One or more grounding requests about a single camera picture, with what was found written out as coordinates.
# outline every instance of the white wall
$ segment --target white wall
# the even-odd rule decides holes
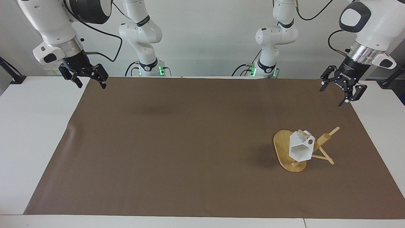
[[[115,2],[123,9],[120,0]],[[251,62],[260,50],[255,42],[256,31],[277,23],[272,16],[270,0],[145,0],[145,3],[151,18],[163,30],[162,41],[154,45],[156,54],[176,76],[232,74],[240,64]],[[304,17],[312,17],[326,3],[326,0],[302,1],[300,12]],[[279,46],[279,77],[319,78],[328,65],[342,62],[343,57],[331,51],[326,41],[331,32],[339,29],[339,16],[347,4],[345,0],[333,1],[310,22],[295,18],[300,34],[295,43]],[[38,33],[29,26],[15,0],[3,0],[0,9],[1,34],[8,40],[6,48],[2,44],[0,54],[10,61],[20,61],[16,67],[22,73],[43,74],[42,67],[31,53],[41,42]],[[119,25],[128,21],[113,9],[110,20],[95,27],[118,34]],[[77,22],[74,27],[79,37],[86,39],[86,51],[99,51],[110,57],[115,55],[118,39],[99,34]],[[353,34],[339,33],[332,39],[332,44],[339,49],[348,48],[354,38]],[[110,63],[101,56],[90,56],[90,59],[93,64],[102,63],[110,75],[121,76],[137,57],[131,46],[124,42],[117,62]]]
[[[7,72],[0,67],[0,96],[7,89],[11,81],[11,77]]]

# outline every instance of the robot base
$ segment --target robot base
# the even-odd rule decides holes
[[[256,73],[254,74],[254,77],[276,79],[278,77],[279,72],[280,72],[280,69],[278,69],[278,68],[274,68],[274,70],[272,70],[270,73],[265,73],[262,69],[256,68]]]
[[[165,77],[166,70],[164,69],[164,61],[158,58],[158,65],[154,67],[151,71],[145,71],[142,67],[139,67],[139,77]]]

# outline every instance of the wooden stand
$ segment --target wooden stand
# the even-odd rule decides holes
[[[314,158],[318,159],[323,159],[327,160],[330,162],[330,164],[334,164],[335,162],[332,160],[332,158],[326,153],[326,151],[322,148],[322,146],[331,138],[333,134],[335,134],[340,127],[336,127],[333,131],[330,133],[325,133],[321,137],[316,140],[313,152],[316,152],[317,150],[320,150],[323,156],[319,155],[312,155]],[[305,135],[307,138],[309,138],[309,135],[307,135],[305,132],[298,130],[301,134]],[[290,135],[292,135],[292,131],[288,130],[281,130],[274,135],[274,147],[276,149],[277,157],[278,160],[281,164],[281,166],[290,171],[290,172],[301,172],[305,169],[307,166],[307,161],[302,161],[298,162],[292,159],[288,154],[290,150]]]

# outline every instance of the white table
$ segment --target white table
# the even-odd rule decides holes
[[[0,96],[0,227],[390,227],[405,220],[241,219],[89,215],[21,215],[73,114],[83,88],[62,77],[28,77]],[[376,82],[352,105],[405,195],[405,106]]]

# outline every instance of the wooden peg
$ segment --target wooden peg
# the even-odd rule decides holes
[[[298,132],[305,135],[305,137],[309,138],[310,135],[308,135],[307,133],[303,132],[301,129],[298,129]]]
[[[323,157],[323,156],[312,155],[312,157],[314,157],[314,158],[319,158],[319,159],[323,159],[323,160],[327,160],[327,161],[328,161],[328,159],[327,159],[326,157]]]
[[[329,133],[330,136],[332,136],[334,133],[336,133],[338,130],[340,129],[340,127],[336,127],[335,129],[333,129],[333,131],[331,131]]]
[[[313,151],[317,151],[321,146],[323,146],[328,140],[330,139],[330,135],[328,133],[323,134],[321,137],[316,140],[315,146],[313,147]]]
[[[292,165],[293,167],[297,167],[300,163],[301,163],[301,162],[299,162],[299,161],[294,161],[294,162],[291,163],[291,165]]]
[[[326,151],[325,151],[322,147],[319,147],[319,150],[321,151],[321,153],[325,156],[325,158],[326,158],[332,165],[335,164],[335,162],[332,160],[332,158],[326,153]]]

